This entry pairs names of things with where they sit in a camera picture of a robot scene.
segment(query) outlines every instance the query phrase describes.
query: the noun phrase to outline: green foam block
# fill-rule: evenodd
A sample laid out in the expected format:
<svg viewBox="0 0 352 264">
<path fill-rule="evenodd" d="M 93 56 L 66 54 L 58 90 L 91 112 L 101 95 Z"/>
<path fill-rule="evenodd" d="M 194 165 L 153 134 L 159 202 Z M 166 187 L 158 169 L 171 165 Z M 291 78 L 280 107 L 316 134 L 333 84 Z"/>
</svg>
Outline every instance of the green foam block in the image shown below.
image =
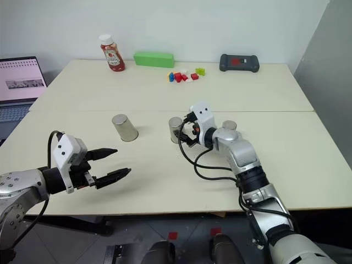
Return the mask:
<svg viewBox="0 0 352 264">
<path fill-rule="evenodd" d="M 162 52 L 136 52 L 133 55 L 137 65 L 174 68 L 174 56 Z"/>
</svg>

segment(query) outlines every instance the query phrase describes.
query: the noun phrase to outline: laptop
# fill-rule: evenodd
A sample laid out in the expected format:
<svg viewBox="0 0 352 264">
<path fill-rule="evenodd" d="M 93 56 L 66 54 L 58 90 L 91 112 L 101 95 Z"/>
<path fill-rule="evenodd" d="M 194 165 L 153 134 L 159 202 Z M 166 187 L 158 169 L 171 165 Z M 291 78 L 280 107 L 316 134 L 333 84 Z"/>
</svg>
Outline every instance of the laptop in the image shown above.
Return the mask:
<svg viewBox="0 0 352 264">
<path fill-rule="evenodd" d="M 45 89 L 36 57 L 0 59 L 0 141 L 10 135 Z"/>
</svg>

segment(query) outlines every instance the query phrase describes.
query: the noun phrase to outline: white bottle cap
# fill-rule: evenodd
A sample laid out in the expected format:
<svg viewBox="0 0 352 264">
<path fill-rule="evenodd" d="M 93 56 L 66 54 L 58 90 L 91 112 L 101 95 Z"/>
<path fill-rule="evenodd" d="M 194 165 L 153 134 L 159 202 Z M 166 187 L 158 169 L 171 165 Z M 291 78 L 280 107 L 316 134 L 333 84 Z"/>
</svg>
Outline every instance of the white bottle cap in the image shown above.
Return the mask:
<svg viewBox="0 0 352 264">
<path fill-rule="evenodd" d="M 109 34 L 100 35 L 99 39 L 102 45 L 111 45 L 114 42 Z"/>
</svg>

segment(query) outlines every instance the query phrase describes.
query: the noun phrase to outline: ketchup bottle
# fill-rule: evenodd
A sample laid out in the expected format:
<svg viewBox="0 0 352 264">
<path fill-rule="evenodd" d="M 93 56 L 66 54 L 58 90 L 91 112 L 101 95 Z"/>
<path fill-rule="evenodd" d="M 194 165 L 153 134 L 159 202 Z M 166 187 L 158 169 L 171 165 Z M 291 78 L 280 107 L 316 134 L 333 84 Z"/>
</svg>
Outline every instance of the ketchup bottle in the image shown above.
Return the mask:
<svg viewBox="0 0 352 264">
<path fill-rule="evenodd" d="M 114 72 L 121 72 L 125 69 L 125 63 L 117 50 L 116 43 L 112 40 L 111 35 L 100 35 L 101 49 L 104 51 L 106 60 L 108 61 L 110 69 Z"/>
</svg>

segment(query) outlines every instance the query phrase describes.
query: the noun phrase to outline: laptop keyboard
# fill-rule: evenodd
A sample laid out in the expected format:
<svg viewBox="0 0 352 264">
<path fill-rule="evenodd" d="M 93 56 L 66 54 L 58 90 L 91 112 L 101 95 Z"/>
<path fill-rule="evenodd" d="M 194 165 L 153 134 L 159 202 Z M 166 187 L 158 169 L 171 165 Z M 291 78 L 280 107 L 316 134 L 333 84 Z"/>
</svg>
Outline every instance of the laptop keyboard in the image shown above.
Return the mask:
<svg viewBox="0 0 352 264">
<path fill-rule="evenodd" d="M 0 122 L 20 121 L 29 108 L 30 105 L 0 108 Z"/>
</svg>

